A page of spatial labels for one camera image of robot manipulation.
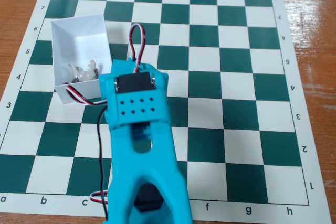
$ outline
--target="white chess piece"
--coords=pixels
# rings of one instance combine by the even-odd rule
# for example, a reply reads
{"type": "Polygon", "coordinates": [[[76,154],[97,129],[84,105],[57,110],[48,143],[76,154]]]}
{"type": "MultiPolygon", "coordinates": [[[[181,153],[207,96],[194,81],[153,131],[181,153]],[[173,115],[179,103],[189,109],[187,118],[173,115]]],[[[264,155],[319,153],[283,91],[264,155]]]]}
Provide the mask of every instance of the white chess piece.
{"type": "Polygon", "coordinates": [[[89,70],[83,71],[82,68],[75,67],[73,64],[69,64],[69,67],[71,67],[74,72],[75,79],[78,78],[79,81],[90,81],[98,77],[98,71],[95,61],[90,60],[90,64],[88,64],[88,66],[89,70]]]}

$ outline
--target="turquoise robotic gripper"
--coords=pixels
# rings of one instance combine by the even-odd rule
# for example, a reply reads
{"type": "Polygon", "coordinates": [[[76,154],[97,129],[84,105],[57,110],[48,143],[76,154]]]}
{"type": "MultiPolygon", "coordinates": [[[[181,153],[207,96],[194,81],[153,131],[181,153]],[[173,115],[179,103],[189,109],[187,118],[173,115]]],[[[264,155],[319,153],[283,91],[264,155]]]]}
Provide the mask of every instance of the turquoise robotic gripper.
{"type": "Polygon", "coordinates": [[[114,60],[111,74],[99,77],[112,140],[113,180],[108,191],[108,224],[192,224],[186,182],[177,167],[171,118],[167,105],[168,75],[140,64],[151,90],[121,92],[121,77],[133,73],[134,61],[114,60]],[[151,139],[146,153],[133,143],[151,139]],[[134,205],[139,189],[155,185],[164,200],[159,209],[140,211],[134,205]]]}

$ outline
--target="red white black wire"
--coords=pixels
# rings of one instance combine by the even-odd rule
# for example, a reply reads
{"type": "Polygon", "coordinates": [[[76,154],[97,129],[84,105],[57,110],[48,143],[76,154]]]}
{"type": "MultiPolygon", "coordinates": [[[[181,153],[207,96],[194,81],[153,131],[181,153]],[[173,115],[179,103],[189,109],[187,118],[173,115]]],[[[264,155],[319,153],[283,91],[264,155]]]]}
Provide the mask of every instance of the red white black wire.
{"type": "Polygon", "coordinates": [[[73,86],[66,86],[66,91],[68,92],[68,95],[77,103],[81,105],[89,105],[89,106],[101,106],[106,105],[107,100],[101,100],[97,102],[90,102],[88,99],[86,99],[81,93],[77,91],[73,86]]]}
{"type": "MultiPolygon", "coordinates": [[[[145,49],[145,30],[144,30],[142,25],[140,25],[138,23],[135,23],[131,26],[130,34],[129,34],[129,42],[130,42],[130,46],[131,46],[131,49],[132,49],[132,60],[136,61],[133,73],[138,73],[139,72],[140,61],[141,61],[141,58],[142,58],[142,54],[143,54],[143,51],[145,49]],[[133,34],[133,31],[136,28],[136,26],[138,26],[140,28],[140,34],[141,34],[140,51],[139,51],[137,57],[135,57],[135,50],[134,50],[134,46],[133,46],[133,42],[132,42],[132,34],[133,34]]],[[[81,93],[79,93],[73,86],[70,86],[70,85],[66,86],[66,91],[69,94],[69,96],[75,102],[77,102],[78,104],[88,105],[88,106],[107,105],[107,100],[106,99],[101,100],[101,101],[97,101],[97,102],[90,102],[81,93]]],[[[107,199],[105,200],[105,197],[104,197],[104,195],[107,196],[108,191],[103,190],[104,173],[103,173],[103,166],[102,166],[102,146],[101,146],[101,137],[100,137],[100,129],[99,129],[100,120],[101,120],[102,115],[103,115],[103,113],[106,109],[107,109],[107,106],[104,107],[104,109],[100,112],[100,115],[98,117],[98,123],[97,123],[97,132],[98,132],[98,139],[99,139],[99,160],[100,160],[100,169],[101,169],[100,191],[95,191],[92,194],[90,194],[90,200],[92,200],[94,202],[103,203],[106,220],[108,220],[108,212],[107,212],[107,208],[106,208],[106,204],[108,203],[108,200],[107,199]]]]}
{"type": "MultiPolygon", "coordinates": [[[[104,190],[103,191],[104,195],[107,196],[108,191],[104,190]]],[[[94,202],[98,202],[98,203],[102,203],[102,199],[101,199],[101,191],[94,191],[92,194],[90,194],[90,200],[94,201],[94,202]]]]}
{"type": "Polygon", "coordinates": [[[143,26],[141,24],[134,23],[131,26],[130,34],[129,34],[129,42],[130,42],[130,46],[131,46],[131,50],[132,50],[132,60],[136,61],[135,69],[134,69],[133,73],[137,73],[139,71],[139,65],[140,65],[140,61],[141,61],[142,54],[143,54],[143,51],[145,49],[145,43],[146,43],[145,29],[143,28],[143,26]],[[132,42],[132,34],[133,34],[133,31],[136,28],[136,26],[138,26],[140,28],[140,34],[141,34],[140,51],[139,51],[137,57],[135,57],[135,50],[134,50],[134,46],[133,46],[133,42],[132,42]]]}

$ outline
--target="chess piece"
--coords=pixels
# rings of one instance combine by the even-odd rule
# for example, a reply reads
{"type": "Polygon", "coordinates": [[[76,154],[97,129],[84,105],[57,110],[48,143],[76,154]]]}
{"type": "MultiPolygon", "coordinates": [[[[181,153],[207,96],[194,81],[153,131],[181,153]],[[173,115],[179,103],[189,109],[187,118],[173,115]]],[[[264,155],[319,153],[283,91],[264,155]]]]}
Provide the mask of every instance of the chess piece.
{"type": "Polygon", "coordinates": [[[88,64],[89,70],[84,71],[81,67],[75,67],[74,64],[69,64],[69,67],[72,68],[74,79],[71,83],[80,82],[80,81],[90,81],[98,78],[98,69],[94,60],[90,60],[88,64]]]}

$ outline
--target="white box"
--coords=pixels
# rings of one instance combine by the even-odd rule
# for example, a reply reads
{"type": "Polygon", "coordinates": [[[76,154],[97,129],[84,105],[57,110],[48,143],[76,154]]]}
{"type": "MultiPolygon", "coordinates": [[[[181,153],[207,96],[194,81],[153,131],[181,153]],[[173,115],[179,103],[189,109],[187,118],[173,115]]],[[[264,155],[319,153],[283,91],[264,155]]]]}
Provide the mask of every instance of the white box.
{"type": "MultiPolygon", "coordinates": [[[[88,70],[96,62],[99,75],[110,73],[112,60],[103,15],[58,19],[51,22],[54,85],[63,103],[72,102],[65,87],[74,79],[69,63],[88,70]]],[[[101,97],[99,80],[71,84],[87,99],[101,97]]]]}

